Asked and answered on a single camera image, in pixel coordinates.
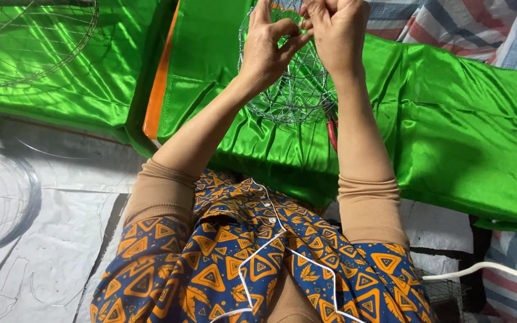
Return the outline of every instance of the shiny green cloth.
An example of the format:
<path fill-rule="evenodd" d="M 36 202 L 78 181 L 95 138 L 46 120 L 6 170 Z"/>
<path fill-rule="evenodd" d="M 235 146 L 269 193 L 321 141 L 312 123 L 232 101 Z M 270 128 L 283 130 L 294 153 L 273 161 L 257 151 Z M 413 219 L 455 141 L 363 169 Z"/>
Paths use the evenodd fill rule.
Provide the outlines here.
<path fill-rule="evenodd" d="M 238 30 L 250 5 L 180 3 L 161 143 L 237 75 Z M 370 35 L 364 65 L 402 197 L 497 220 L 478 222 L 488 228 L 517 229 L 517 71 Z M 324 206 L 337 194 L 338 175 L 326 131 L 324 122 L 275 126 L 243 109 L 211 167 Z"/>
<path fill-rule="evenodd" d="M 143 134 L 142 123 L 176 2 L 101 0 L 97 26 L 80 54 L 50 76 L 0 87 L 0 112 L 107 132 L 149 156 L 154 146 Z M 2 23 L 22 10 L 5 7 L 0 13 Z M 47 10 L 64 13 L 60 7 Z M 46 25 L 49 18 L 35 14 L 2 28 L 0 73 L 12 79 L 23 64 L 56 63 L 50 52 L 65 54 L 68 36 L 75 42 L 81 39 L 75 33 L 81 30 L 76 24 L 85 23 L 82 19 L 87 17 L 75 13 L 72 19 L 64 19 L 73 21 L 73 26 L 64 27 L 71 34 L 56 32 L 58 26 Z"/>

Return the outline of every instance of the hand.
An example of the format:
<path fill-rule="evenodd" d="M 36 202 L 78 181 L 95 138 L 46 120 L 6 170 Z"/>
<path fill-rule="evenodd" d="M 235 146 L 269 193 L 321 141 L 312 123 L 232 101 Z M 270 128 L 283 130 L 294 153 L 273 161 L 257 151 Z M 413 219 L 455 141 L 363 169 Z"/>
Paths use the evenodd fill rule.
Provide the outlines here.
<path fill-rule="evenodd" d="M 318 57 L 334 80 L 363 76 L 364 33 L 370 5 L 363 0 L 305 0 L 301 28 L 314 35 Z"/>
<path fill-rule="evenodd" d="M 274 84 L 287 69 L 293 55 L 309 40 L 301 34 L 292 19 L 285 18 L 274 24 L 270 18 L 271 0 L 259 0 L 249 17 L 249 31 L 238 78 L 251 84 L 254 97 Z M 279 48 L 281 37 L 289 35 Z"/>

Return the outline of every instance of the pliers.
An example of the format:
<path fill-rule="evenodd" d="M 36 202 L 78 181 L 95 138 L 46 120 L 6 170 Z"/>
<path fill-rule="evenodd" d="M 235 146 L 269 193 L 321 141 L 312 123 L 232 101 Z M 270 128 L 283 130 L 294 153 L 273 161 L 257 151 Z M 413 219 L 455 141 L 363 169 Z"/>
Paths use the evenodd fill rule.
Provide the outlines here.
<path fill-rule="evenodd" d="M 328 105 L 326 108 L 326 118 L 328 119 L 326 123 L 326 128 L 329 133 L 329 140 L 334 151 L 338 153 L 338 141 L 336 140 L 336 131 L 335 128 L 338 129 L 338 118 L 334 116 L 334 110 L 332 105 Z"/>

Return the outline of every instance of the blue and orange shirt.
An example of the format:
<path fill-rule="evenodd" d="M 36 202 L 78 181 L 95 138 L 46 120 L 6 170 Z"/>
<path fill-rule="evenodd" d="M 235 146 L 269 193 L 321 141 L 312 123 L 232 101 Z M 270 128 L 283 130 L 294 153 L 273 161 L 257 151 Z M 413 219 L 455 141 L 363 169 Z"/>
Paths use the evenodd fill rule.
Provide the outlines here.
<path fill-rule="evenodd" d="M 316 321 L 435 321 L 407 248 L 351 244 L 307 205 L 253 179 L 205 171 L 194 219 L 126 225 L 95 290 L 93 323 L 261 323 L 282 268 Z"/>

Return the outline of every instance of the white cord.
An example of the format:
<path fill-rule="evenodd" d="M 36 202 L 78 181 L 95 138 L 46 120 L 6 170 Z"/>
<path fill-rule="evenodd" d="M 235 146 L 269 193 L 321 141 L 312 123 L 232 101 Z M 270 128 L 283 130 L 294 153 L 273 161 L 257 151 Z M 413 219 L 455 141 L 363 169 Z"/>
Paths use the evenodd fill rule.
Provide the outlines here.
<path fill-rule="evenodd" d="M 451 272 L 449 274 L 443 274 L 443 275 L 424 276 L 424 277 L 422 277 L 422 279 L 425 280 L 425 281 L 436 281 L 436 280 L 439 280 L 439 279 L 449 279 L 449 278 L 462 277 L 463 275 L 471 274 L 471 273 L 473 273 L 473 272 L 475 272 L 475 271 L 477 271 L 478 269 L 481 269 L 481 268 L 499 269 L 499 270 L 502 270 L 502 271 L 506 271 L 508 274 L 512 274 L 514 276 L 517 276 L 517 270 L 515 270 L 515 269 L 506 267 L 506 266 L 504 266 L 502 264 L 493 263 L 493 262 L 490 262 L 490 261 L 482 261 L 481 263 L 477 263 L 477 264 L 475 264 L 474 266 L 471 266 L 468 269 L 464 269 L 464 270 L 457 271 L 457 272 Z"/>

